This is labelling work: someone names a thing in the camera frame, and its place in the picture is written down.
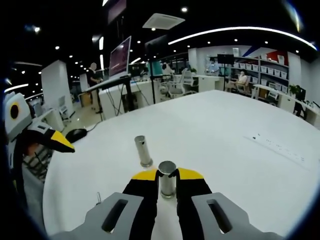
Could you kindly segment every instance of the potted plant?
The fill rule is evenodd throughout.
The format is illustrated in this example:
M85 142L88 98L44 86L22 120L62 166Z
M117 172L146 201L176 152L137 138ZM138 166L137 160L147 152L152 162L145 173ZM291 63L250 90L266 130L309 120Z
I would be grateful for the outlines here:
M193 75L196 75L197 74L197 70L193 67L190 68L190 72L193 74Z
M296 94L299 93L300 88L297 85L289 85L289 92L292 97L296 97Z

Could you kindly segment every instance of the gray gripper housing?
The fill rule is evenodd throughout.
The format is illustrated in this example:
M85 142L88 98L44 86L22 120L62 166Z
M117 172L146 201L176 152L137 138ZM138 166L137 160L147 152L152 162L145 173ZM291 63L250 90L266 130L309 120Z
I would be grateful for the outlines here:
M72 231L57 233L51 239L128 240L143 199L141 196L115 192L89 210L82 225Z
M248 214L220 192L193 196L192 201L200 218L204 240L283 239L274 232L255 228L250 224Z

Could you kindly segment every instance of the floor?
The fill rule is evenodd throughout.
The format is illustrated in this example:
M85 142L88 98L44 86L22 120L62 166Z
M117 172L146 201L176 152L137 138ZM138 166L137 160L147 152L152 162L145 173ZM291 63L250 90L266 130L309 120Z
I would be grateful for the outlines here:
M81 107L79 102L75 102L73 104L73 109L75 113L71 117L71 122L67 123L62 131L63 135L66 135L73 129L90 129L91 126L94 126L101 121L100 114L96 114L91 106Z

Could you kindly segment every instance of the white table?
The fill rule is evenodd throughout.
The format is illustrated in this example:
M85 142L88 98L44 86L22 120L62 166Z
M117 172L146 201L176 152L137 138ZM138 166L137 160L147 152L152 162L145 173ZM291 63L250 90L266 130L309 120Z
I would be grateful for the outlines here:
M308 104L306 104L302 101L299 101L299 100L295 99L294 97L292 97L282 91L271 88L269 86L264 86L261 84L255 84L253 86L255 87L255 89L254 89L254 93L252 93L252 96L251 96L252 98L258 99L259 89L265 89L265 90L271 91L273 93L276 93L279 95L278 107L289 112L289 113L294 112L295 103L301 104L305 108L306 113L307 113L306 121L320 130L320 111L318 108L312 108Z
M155 103L157 104L160 102L159 82L154 80L153 84L154 84ZM122 86L123 86L122 95L126 95L127 88L125 85L122 85L122 84L99 91L100 103L101 103L105 120L116 116L114 106L117 109L119 109L119 106L120 106L119 115L120 113L123 114L125 112L123 102L121 101ZM131 92L136 95L137 105L139 109L154 104L151 81L148 80L148 81L140 81L137 83L134 82L134 83L131 83L130 86L131 86Z
M64 123L61 119L59 111L55 108L52 108L46 111L44 114L39 116L37 119L40 121L46 120L47 124L52 127L54 130L62 132L65 128Z
M303 155L308 169L246 138L253 133ZM74 143L75 153L55 152L43 192L49 235L81 225L97 192L102 199L121 193L143 170L138 135L146 136L155 167L171 160L198 171L264 232L285 236L318 192L320 131L269 104L213 90L111 118ZM182 240L176 205L159 196L153 240Z

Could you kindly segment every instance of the white desk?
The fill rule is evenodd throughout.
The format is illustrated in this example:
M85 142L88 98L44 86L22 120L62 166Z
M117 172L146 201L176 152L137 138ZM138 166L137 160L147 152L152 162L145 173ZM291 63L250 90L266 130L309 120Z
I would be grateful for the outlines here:
M265 89L265 90L274 92L279 95L278 107L280 109L283 109L283 110L289 112L289 113L294 112L295 103L301 104L305 108L306 113L307 113L306 121L320 130L319 109L312 108L308 104L305 104L304 102L299 101L299 100L295 99L294 97L292 97L282 91L278 91L274 88L271 88L269 86L264 86L264 85L260 85L260 84L255 84L253 86L255 87L255 89L254 89L254 93L252 93L252 96L251 96L252 98L258 99L259 89Z
M160 90L159 90L159 82L154 80L154 96L155 96L155 103L160 103ZM110 87L109 89L105 90L100 90L99 91L99 97L100 97L100 102L101 102L101 107L104 115L104 119L110 119L116 116L115 114L115 109L110 101L110 99L113 99L114 101L114 106L118 109L120 106L120 113L124 113L124 106L121 100L122 95L127 94L127 88L124 85L123 90L122 90L122 95L121 95L121 89L122 89L122 84L119 86L113 86ZM152 92L152 83L151 81L140 81L137 83L131 83L131 92L136 95L137 98L137 104L138 108L144 108L149 105L154 104L154 99L153 99L153 92Z
M52 108L46 111L44 114L38 117L40 121L46 120L47 124L52 127L54 130L62 132L65 128L64 123L61 119L59 111L55 108Z
M308 159L308 170L244 137L250 133L294 149ZM320 131L269 104L207 91L111 118L74 143L75 153L54 152L43 192L49 235L81 225L97 192L102 199L121 193L143 170L138 135L146 136L154 166L170 160L198 171L264 232L285 236L318 192ZM176 206L159 195L152 240L182 240Z
M174 75L175 81L179 82L181 74ZM211 90L224 90L224 78L221 76L193 75L194 80L199 80L199 93Z

